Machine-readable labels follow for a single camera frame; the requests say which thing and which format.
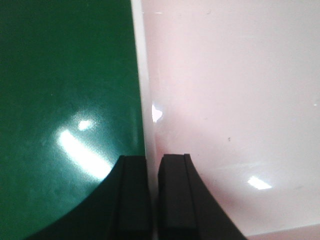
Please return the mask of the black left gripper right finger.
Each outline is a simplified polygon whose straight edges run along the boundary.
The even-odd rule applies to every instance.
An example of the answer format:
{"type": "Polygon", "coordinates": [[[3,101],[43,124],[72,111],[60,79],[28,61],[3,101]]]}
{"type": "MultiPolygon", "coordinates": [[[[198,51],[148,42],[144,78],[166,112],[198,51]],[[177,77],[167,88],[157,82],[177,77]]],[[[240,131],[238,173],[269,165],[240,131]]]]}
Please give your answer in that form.
{"type": "Polygon", "coordinates": [[[212,196],[189,154],[165,154],[158,171],[161,240],[244,240],[212,196]]]}

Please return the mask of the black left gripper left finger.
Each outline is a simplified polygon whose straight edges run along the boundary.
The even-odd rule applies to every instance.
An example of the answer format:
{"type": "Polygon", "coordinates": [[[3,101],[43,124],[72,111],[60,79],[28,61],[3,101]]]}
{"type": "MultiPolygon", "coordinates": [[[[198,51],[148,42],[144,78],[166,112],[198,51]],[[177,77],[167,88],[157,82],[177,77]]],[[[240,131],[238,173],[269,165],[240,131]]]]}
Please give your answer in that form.
{"type": "Polygon", "coordinates": [[[153,220],[144,156],[119,157],[78,206],[29,240],[150,240],[153,220]]]}

